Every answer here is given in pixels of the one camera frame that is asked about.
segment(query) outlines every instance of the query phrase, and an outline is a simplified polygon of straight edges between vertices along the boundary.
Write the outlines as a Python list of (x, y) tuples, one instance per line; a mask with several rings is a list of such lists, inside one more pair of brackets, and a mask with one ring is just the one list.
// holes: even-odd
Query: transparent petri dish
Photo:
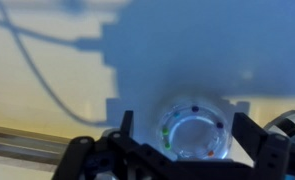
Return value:
[(158, 128), (159, 146), (172, 160), (222, 159), (231, 146), (224, 114), (204, 103), (184, 103), (169, 109)]

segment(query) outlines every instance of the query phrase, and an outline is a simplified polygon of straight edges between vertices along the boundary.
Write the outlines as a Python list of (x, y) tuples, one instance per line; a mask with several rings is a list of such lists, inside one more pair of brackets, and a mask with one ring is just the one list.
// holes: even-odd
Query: black mechanical part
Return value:
[(139, 145), (132, 134), (133, 112), (126, 111), (119, 131), (94, 142), (75, 138), (58, 166), (54, 180), (94, 179), (112, 172), (118, 179), (284, 179), (295, 175), (295, 145), (287, 137), (269, 135), (248, 116), (236, 113), (232, 134), (255, 161), (254, 168), (232, 160), (172, 162), (149, 145)]
[(289, 137), (295, 136), (295, 123), (289, 119), (284, 119), (282, 122), (276, 124), (276, 126), (284, 131)]

